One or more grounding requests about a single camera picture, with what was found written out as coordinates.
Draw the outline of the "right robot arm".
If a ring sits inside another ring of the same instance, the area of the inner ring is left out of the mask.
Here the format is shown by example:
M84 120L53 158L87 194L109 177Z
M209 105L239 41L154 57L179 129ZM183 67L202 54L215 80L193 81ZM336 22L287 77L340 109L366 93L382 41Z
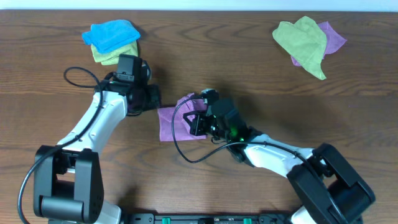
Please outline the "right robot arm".
M185 113L194 136L224 140L238 161L285 177L302 201L289 223L356 223L376 200L370 186L331 144L302 148L247 126L229 99Z

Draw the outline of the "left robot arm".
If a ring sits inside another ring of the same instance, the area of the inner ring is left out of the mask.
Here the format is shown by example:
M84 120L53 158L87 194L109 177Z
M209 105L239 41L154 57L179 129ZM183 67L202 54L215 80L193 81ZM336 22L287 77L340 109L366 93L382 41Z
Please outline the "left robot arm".
M122 210L104 199L100 154L116 126L160 106L147 62L122 54L116 71L97 80L92 102L55 146L35 155L33 211L50 223L121 223Z

